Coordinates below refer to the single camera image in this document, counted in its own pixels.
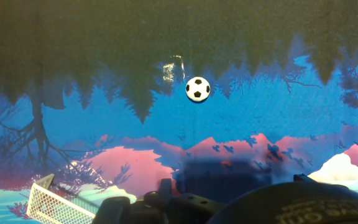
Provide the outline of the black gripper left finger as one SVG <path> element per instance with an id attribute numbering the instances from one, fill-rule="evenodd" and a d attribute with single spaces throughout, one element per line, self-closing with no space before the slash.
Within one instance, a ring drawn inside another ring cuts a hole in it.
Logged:
<path id="1" fill-rule="evenodd" d="M 223 204 L 194 194 L 172 194 L 172 181 L 162 179 L 158 190 L 130 203 L 127 197 L 103 200 L 92 224 L 206 224 Z"/>

